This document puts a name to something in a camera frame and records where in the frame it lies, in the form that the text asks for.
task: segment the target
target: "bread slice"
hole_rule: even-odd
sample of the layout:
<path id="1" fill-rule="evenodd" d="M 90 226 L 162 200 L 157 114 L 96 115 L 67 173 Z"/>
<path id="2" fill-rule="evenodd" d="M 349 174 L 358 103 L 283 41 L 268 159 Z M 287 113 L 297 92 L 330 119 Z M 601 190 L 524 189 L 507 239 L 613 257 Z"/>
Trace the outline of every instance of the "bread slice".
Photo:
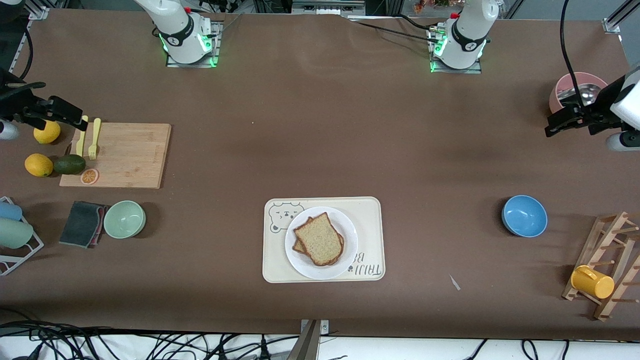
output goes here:
<path id="1" fill-rule="evenodd" d="M 332 265 L 344 250 L 344 238 L 335 230 L 329 215 L 322 213 L 294 229 L 297 240 L 293 249 L 306 254 L 316 266 Z"/>

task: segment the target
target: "light green bowl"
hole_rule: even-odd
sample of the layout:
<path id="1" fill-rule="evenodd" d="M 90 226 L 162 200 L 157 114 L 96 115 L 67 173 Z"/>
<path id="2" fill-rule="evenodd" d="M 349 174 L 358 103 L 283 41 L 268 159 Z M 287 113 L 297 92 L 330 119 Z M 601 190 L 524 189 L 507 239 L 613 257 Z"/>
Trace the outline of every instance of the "light green bowl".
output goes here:
<path id="1" fill-rule="evenodd" d="M 104 230 L 110 237 L 126 239 L 136 236 L 147 222 L 147 216 L 137 202 L 120 201 L 104 216 Z"/>

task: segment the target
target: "white plate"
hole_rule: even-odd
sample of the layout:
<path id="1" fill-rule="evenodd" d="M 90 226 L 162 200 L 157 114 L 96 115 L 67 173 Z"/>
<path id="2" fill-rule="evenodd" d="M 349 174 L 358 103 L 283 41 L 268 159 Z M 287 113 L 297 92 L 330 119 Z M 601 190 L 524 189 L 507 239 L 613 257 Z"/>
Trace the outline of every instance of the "white plate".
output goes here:
<path id="1" fill-rule="evenodd" d="M 335 264 L 315 266 L 308 256 L 293 250 L 293 245 L 296 243 L 296 234 L 293 231 L 295 228 L 307 222 L 310 217 L 314 218 L 322 213 L 329 215 L 331 225 L 333 225 L 335 230 L 344 238 L 344 249 Z M 358 253 L 358 233 L 356 232 L 356 227 L 347 215 L 334 208 L 318 206 L 302 211 L 291 221 L 284 238 L 284 249 L 287 252 L 287 258 L 289 258 L 291 265 L 302 275 L 315 280 L 333 279 L 347 271 L 353 259 L 355 259 Z"/>

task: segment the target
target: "metal ladle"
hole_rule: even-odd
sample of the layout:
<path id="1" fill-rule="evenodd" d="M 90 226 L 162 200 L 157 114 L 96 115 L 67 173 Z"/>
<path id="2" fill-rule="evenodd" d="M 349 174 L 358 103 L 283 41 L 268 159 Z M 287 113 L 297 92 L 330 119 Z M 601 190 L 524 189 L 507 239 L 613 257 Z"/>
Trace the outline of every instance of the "metal ladle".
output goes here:
<path id="1" fill-rule="evenodd" d="M 596 97 L 602 90 L 602 88 L 596 84 L 580 84 L 578 85 L 578 89 L 580 90 L 582 102 L 585 106 L 593 104 L 596 101 Z M 578 98 L 575 95 L 575 89 L 573 87 L 558 94 L 557 98 L 562 106 L 578 103 Z"/>

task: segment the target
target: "pink bowl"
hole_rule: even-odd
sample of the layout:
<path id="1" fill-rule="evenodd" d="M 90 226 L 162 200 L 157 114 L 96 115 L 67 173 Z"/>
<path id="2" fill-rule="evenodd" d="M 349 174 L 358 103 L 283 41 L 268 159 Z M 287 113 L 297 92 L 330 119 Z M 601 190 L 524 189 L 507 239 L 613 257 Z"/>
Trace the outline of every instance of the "pink bowl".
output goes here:
<path id="1" fill-rule="evenodd" d="M 598 85 L 601 89 L 604 89 L 608 85 L 604 82 L 604 80 L 587 72 L 576 72 L 575 79 L 578 81 L 578 85 L 595 84 Z M 554 86 L 554 90 L 551 92 L 551 95 L 549 95 L 549 109 L 551 110 L 551 113 L 555 113 L 556 111 L 563 108 L 562 104 L 560 104 L 560 100 L 558 100 L 557 95 L 572 87 L 573 83 L 571 82 L 571 76 L 569 76 L 569 74 L 561 77 L 560 80 L 558 80 L 558 82 Z"/>

